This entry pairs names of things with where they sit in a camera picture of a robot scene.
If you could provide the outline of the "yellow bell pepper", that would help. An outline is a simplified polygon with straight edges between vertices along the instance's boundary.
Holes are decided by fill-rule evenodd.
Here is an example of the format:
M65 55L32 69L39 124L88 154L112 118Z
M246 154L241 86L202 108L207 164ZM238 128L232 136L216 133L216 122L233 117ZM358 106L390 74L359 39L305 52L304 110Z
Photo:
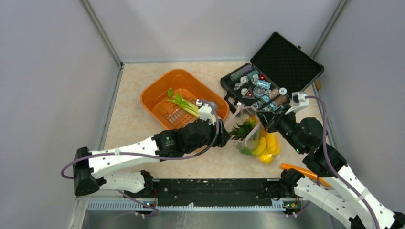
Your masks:
M264 164L270 164L274 160L274 155L272 153L269 153L269 152L263 152L262 154L260 154L258 156L258 159L259 159L260 162L262 162Z

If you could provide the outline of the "white radish with leaves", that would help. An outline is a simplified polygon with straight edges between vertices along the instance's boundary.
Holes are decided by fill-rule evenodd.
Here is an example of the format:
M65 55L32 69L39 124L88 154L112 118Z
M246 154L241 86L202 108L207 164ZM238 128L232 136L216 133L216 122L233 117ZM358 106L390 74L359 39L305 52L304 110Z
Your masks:
M249 147L247 147L244 143L236 142L234 143L234 146L240 154L248 156L252 155L252 150Z

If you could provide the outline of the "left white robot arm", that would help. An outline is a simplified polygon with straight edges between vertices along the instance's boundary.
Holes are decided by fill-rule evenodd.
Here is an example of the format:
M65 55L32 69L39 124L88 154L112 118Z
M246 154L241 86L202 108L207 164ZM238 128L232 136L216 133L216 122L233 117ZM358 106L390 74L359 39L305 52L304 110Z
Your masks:
M73 160L74 194L87 196L100 190L120 190L148 197L153 192L152 176L141 170L123 173L122 170L145 163L191 159L212 147L224 147L231 135L222 121L209 124L196 120L179 129L165 130L143 141L111 150L77 149Z

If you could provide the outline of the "clear zip top bag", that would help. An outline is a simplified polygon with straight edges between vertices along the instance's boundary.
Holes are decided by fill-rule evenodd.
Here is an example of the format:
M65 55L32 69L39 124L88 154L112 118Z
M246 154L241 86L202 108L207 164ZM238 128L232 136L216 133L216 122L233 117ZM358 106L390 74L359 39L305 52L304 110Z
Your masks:
M224 123L226 130L230 133L231 129L233 128L233 126L236 126L236 124L242 124L244 122L244 120L249 119L250 117L256 117L254 114L250 114L250 112L251 112L250 107L247 107L244 104L242 104L241 102L238 102L236 111ZM234 143L236 143L236 142L242 142L253 151L256 149L260 138L265 137L266 134L267 134L267 132L264 130L263 126L261 125L261 123L259 122L259 120L257 118L256 127L248 134L248 136L244 140L233 140L231 137L230 141L233 146L234 146ZM279 146L279 153L277 155L273 154L274 160L279 159L280 151L281 151L281 142L278 137L277 137L277 141L278 141L278 146Z

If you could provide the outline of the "yellow banana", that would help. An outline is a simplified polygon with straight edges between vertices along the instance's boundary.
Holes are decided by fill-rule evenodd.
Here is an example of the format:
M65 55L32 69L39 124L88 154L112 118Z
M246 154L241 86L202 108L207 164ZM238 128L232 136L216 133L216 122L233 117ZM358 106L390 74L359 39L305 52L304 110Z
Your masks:
M252 151L252 155L259 156L266 148L266 138L262 137L258 141L257 147L255 150Z

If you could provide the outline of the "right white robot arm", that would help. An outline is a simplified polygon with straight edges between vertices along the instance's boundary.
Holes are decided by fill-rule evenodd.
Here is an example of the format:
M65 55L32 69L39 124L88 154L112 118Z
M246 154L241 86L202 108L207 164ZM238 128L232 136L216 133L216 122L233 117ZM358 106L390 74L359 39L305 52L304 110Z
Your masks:
M348 229L404 227L404 213L387 209L369 192L347 160L327 144L327 130L318 119L307 117L297 122L289 105L275 111L257 111L256 115L267 132L280 133L299 154L305 154L306 167L337 192L332 194L291 169L282 172L280 191L283 195L297 194L306 198Z

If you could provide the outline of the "orange pineapple toy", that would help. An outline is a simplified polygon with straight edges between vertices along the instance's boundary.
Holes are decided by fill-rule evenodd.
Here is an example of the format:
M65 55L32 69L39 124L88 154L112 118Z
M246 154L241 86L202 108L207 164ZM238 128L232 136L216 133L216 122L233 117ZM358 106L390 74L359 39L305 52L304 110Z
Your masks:
M244 140L248 134L256 127L257 118L250 117L244 120L242 124L236 124L230 131L233 140Z

